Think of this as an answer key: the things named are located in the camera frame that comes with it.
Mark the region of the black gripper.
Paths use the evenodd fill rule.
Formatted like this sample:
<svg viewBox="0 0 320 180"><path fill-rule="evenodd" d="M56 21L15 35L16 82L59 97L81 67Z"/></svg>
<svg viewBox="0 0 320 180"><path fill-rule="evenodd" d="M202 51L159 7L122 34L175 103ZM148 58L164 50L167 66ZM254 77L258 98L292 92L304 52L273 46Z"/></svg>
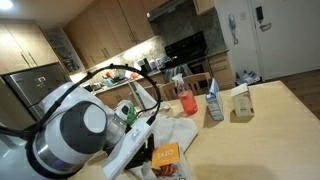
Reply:
<svg viewBox="0 0 320 180"><path fill-rule="evenodd" d="M154 135L151 134L147 141L141 146L138 152L126 165L125 169L129 170L138 166L142 166L145 162L148 162L152 159L152 152L155 148Z"/></svg>

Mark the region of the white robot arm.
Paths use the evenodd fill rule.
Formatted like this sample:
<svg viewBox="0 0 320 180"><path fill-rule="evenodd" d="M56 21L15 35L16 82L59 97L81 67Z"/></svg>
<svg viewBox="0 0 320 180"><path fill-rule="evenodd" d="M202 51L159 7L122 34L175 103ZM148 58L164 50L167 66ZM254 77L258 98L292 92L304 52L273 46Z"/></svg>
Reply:
<svg viewBox="0 0 320 180"><path fill-rule="evenodd" d="M115 180L152 133L153 115L127 126L100 99L72 82L40 103L43 119L27 131L1 133L0 180L62 180L77 174L105 147L102 171Z"/></svg>

